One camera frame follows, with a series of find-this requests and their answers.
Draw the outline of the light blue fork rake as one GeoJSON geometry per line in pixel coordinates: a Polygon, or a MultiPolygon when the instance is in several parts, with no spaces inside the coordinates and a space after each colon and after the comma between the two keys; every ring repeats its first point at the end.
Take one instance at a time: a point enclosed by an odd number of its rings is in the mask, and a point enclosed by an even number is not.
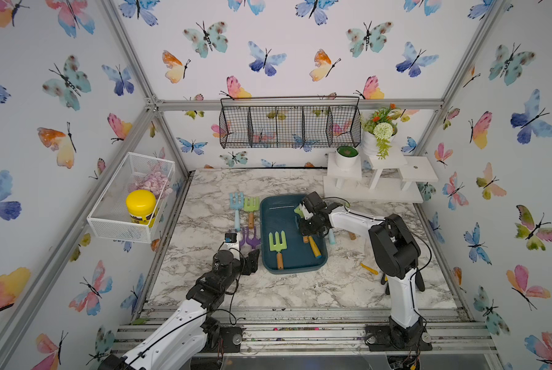
{"type": "Polygon", "coordinates": [[[244,194],[242,192],[235,192],[229,194],[230,209],[234,210],[234,228],[235,231],[241,230],[240,222],[240,210],[244,206],[244,194]]]}

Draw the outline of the yellow glove cuff strip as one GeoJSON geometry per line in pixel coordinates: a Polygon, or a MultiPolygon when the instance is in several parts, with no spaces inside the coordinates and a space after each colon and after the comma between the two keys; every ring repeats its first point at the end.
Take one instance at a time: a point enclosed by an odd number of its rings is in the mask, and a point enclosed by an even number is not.
{"type": "Polygon", "coordinates": [[[376,271],[376,270],[374,270],[374,268],[370,268],[370,267],[368,267],[368,266],[366,266],[366,265],[364,265],[364,264],[362,264],[362,263],[360,263],[360,266],[361,266],[362,268],[364,268],[366,271],[370,272],[371,274],[379,275],[379,272],[376,271]]]}

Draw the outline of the white mesh wall basket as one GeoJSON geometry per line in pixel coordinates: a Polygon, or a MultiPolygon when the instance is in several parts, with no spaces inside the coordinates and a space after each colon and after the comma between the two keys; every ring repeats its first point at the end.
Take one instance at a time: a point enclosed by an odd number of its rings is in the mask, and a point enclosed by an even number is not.
{"type": "Polygon", "coordinates": [[[172,193],[175,163],[129,152],[100,195],[87,221],[95,236],[149,243],[160,208],[172,193]]]}

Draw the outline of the white tiered plant stand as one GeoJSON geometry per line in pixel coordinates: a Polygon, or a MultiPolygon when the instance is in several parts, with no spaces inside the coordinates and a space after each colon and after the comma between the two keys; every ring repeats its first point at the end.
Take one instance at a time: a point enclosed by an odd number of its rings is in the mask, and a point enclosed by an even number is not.
{"type": "Polygon", "coordinates": [[[421,204],[424,202],[418,185],[439,181],[427,157],[405,156],[392,149],[386,159],[368,157],[372,175],[364,175],[362,164],[355,163],[349,170],[341,169],[334,157],[328,159],[328,173],[324,176],[325,196],[345,200],[372,200],[421,204]]]}

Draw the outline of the small white pot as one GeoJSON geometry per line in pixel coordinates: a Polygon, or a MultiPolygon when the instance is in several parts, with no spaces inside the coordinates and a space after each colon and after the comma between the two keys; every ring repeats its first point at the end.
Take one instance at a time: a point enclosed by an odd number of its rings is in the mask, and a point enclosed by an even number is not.
{"type": "Polygon", "coordinates": [[[344,170],[349,171],[359,159],[359,152],[353,146],[339,146],[336,149],[335,163],[344,170]]]}

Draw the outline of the purple rake pink handle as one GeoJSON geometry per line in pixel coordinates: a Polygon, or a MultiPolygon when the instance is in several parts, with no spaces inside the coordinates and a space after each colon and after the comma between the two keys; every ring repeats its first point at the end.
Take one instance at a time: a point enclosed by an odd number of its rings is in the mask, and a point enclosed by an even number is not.
{"type": "Polygon", "coordinates": [[[261,246],[261,239],[258,237],[257,228],[247,228],[246,242],[253,250],[261,246]]]}

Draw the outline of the yellow black work glove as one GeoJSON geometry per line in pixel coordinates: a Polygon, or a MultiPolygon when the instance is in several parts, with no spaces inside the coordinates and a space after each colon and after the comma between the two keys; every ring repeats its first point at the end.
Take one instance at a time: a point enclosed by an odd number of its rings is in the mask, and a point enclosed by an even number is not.
{"type": "MultiPolygon", "coordinates": [[[[425,289],[426,289],[425,282],[424,282],[422,273],[419,270],[416,271],[416,273],[412,277],[412,280],[413,280],[413,282],[415,284],[415,287],[417,288],[418,291],[420,291],[420,292],[425,291],[425,289]]],[[[387,277],[386,274],[382,274],[382,278],[380,280],[380,283],[385,288],[385,295],[390,295],[391,291],[390,291],[390,288],[388,286],[388,277],[387,277]]]]}

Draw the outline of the teal rake yellow handle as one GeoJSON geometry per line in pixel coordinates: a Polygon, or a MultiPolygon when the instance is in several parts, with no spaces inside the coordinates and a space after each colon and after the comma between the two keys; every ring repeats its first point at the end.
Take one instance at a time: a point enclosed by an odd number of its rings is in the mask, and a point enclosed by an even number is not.
{"type": "Polygon", "coordinates": [[[321,254],[321,251],[319,249],[319,247],[317,246],[317,243],[315,242],[314,238],[312,236],[307,236],[306,237],[310,247],[311,247],[311,250],[312,250],[312,253],[314,255],[315,258],[317,259],[320,259],[322,258],[322,254],[321,254]]]}

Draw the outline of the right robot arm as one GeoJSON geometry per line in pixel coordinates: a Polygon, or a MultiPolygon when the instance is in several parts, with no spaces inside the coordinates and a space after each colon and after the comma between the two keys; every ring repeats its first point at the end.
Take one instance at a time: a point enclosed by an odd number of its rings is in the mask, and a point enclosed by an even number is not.
{"type": "Polygon", "coordinates": [[[331,229],[364,237],[374,261],[388,279],[391,314],[386,325],[365,327],[364,342],[370,351],[409,352],[417,356],[432,350],[427,320],[415,300],[421,249],[403,219],[397,214],[374,216],[351,211],[338,202],[326,203],[316,192],[305,196],[294,210],[303,236],[324,236],[331,229]]]}

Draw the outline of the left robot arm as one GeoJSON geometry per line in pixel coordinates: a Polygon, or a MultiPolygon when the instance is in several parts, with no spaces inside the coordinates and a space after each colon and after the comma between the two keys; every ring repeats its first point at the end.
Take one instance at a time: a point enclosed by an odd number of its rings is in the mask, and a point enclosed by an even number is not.
{"type": "Polygon", "coordinates": [[[240,276],[257,271],[259,256],[258,250],[246,255],[237,248],[217,251],[211,269],[196,280],[186,300],[153,334],[121,357],[107,356],[98,368],[179,369],[205,348],[216,348],[220,322],[212,314],[240,276]]]}

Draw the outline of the yellow lidded jar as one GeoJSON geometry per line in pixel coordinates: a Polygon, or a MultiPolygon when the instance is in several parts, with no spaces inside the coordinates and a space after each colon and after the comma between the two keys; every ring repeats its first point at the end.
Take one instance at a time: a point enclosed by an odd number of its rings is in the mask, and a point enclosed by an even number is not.
{"type": "Polygon", "coordinates": [[[154,226],[157,199],[149,191],[133,191],[126,197],[126,209],[134,224],[154,226]]]}

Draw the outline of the teal plastic storage box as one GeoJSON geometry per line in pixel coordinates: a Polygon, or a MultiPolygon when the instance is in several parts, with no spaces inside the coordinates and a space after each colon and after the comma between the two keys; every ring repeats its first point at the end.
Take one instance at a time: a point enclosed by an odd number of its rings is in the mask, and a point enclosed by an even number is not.
{"type": "Polygon", "coordinates": [[[305,243],[301,235],[294,209],[305,196],[303,194],[287,194],[266,197],[260,203],[260,254],[264,267],[271,274],[300,274],[317,271],[328,261],[328,251],[325,240],[314,236],[314,245],[321,253],[316,257],[312,244],[305,243]],[[277,251],[270,249],[269,237],[278,232],[284,232],[287,248],[280,252],[283,257],[283,269],[277,265],[277,251]]]}

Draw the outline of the white pot with flowers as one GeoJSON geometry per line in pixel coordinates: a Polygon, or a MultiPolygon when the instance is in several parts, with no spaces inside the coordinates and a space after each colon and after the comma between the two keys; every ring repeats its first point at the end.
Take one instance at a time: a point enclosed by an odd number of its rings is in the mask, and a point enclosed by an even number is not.
{"type": "Polygon", "coordinates": [[[398,124],[402,111],[392,103],[389,107],[374,111],[369,117],[361,118],[362,150],[371,157],[376,155],[379,160],[388,157],[391,142],[398,133],[398,124]]]}

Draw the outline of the pink flower bunch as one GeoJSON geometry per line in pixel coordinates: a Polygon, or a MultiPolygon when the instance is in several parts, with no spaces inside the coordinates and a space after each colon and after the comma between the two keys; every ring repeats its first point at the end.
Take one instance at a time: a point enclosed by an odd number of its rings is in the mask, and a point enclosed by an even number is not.
{"type": "Polygon", "coordinates": [[[152,172],[147,174],[146,177],[137,179],[134,184],[130,186],[130,192],[132,191],[149,191],[154,197],[159,200],[168,197],[173,188],[170,186],[170,179],[161,171],[152,172]]]}

